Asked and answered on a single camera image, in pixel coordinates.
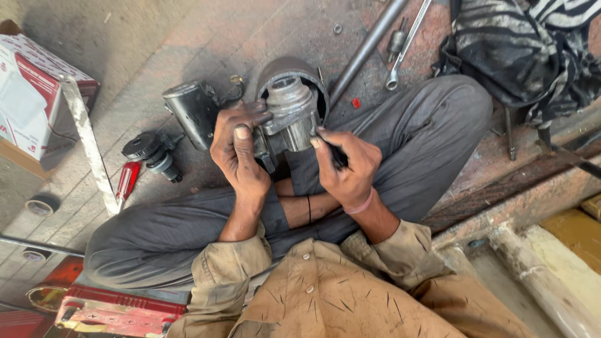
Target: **starter motor housing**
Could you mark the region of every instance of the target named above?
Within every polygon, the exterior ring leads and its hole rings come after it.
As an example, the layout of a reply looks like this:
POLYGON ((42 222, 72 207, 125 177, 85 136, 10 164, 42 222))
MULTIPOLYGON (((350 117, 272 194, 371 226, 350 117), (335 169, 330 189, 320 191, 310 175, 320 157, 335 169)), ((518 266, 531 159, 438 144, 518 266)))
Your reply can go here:
POLYGON ((257 99, 264 98, 273 119, 253 131, 255 158, 273 173, 276 156, 311 147, 315 127, 329 114, 329 96, 315 68, 295 57, 273 60, 259 76, 257 99))

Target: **fingernail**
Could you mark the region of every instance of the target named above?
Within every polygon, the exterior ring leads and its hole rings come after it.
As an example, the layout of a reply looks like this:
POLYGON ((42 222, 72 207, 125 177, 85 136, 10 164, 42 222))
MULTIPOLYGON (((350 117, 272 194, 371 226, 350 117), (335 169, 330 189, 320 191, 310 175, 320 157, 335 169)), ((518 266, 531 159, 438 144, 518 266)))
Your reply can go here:
POLYGON ((248 128, 242 126, 236 127, 234 129, 234 134, 236 134, 236 137, 240 138, 241 140, 245 140, 251 135, 251 133, 248 132, 248 128))
POLYGON ((311 142, 311 144, 313 145, 313 147, 315 149, 318 149, 319 147, 322 146, 322 142, 316 137, 310 139, 309 141, 311 142))

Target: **car battery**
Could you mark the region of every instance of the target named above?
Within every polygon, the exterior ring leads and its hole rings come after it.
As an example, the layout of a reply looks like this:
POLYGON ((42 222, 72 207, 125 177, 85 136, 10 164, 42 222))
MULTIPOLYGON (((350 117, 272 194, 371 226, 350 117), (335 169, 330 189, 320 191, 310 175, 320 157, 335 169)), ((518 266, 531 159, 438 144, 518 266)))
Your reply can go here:
POLYGON ((189 297, 187 291, 114 289, 81 274, 65 294, 55 325, 78 332, 163 338, 186 311, 189 297))

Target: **leg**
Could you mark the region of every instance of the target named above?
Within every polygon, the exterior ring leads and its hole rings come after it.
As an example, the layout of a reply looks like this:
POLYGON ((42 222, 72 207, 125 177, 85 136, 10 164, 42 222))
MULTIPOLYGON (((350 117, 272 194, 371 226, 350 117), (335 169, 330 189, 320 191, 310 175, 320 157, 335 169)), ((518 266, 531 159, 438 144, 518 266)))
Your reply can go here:
MULTIPOLYGON (((182 289, 194 286, 192 261, 215 242, 235 202, 232 188, 207 189, 159 203, 128 207, 92 235, 84 271, 93 281, 124 289, 182 289)), ((266 233, 288 230, 272 188, 261 212, 266 233)), ((277 252, 290 247, 271 243, 277 252)))
MULTIPOLYGON (((460 75, 424 81, 396 97, 398 102, 360 137, 382 151, 374 179, 382 201, 402 220, 419 222, 488 130, 492 101, 482 86, 460 75)), ((361 119, 334 129, 351 130, 361 119)), ((287 153, 287 159, 296 195, 324 191, 313 150, 287 153)), ((298 230, 333 243, 359 229, 341 209, 305 228, 298 230)))

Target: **black bracelet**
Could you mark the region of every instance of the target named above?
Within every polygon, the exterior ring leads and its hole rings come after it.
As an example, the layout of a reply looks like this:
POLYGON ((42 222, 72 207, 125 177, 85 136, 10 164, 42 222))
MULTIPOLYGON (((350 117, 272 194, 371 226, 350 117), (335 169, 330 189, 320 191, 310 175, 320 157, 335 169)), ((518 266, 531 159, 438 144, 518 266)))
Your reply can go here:
POLYGON ((311 200, 309 199, 309 195, 307 195, 307 203, 309 204, 309 224, 311 224, 311 200))

